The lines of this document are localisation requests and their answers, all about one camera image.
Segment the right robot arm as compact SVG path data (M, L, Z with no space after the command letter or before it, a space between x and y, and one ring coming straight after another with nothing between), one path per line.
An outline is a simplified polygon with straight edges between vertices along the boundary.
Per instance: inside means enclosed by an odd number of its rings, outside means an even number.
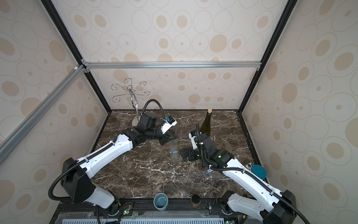
M218 171L242 186L253 199L230 193L226 204L232 212L239 212L264 224L292 224L296 217L308 224L309 220L297 209L296 198L266 183L248 170L228 151L218 150L210 137L200 132L199 124L189 133L193 151L210 170Z

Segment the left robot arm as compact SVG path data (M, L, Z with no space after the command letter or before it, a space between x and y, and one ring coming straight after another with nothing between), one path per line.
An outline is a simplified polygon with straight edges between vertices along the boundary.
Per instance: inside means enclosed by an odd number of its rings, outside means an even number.
M115 135L114 139L100 149L77 160L67 159L63 163L62 173L48 190L51 200L72 200L74 203L90 203L107 210L111 216L120 210L120 201L108 190L92 182L102 168L122 154L129 152L146 140L158 140L164 145L176 138L173 127L177 121L172 116L159 118L147 113L146 109L135 127L129 127Z

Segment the dark green wine bottle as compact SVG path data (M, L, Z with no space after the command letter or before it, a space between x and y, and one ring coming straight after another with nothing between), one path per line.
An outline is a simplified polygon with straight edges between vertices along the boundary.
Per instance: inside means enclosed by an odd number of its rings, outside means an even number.
M206 134L210 136L211 134L211 117L212 117L212 109L208 109L204 122L200 128L200 132L202 134Z

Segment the clear bottle black cap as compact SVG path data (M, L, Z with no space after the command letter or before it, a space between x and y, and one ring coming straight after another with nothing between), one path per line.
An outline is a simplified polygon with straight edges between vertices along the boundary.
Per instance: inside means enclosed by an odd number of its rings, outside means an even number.
M169 143L169 157L171 161L177 161L180 157L179 145L177 139L171 140Z

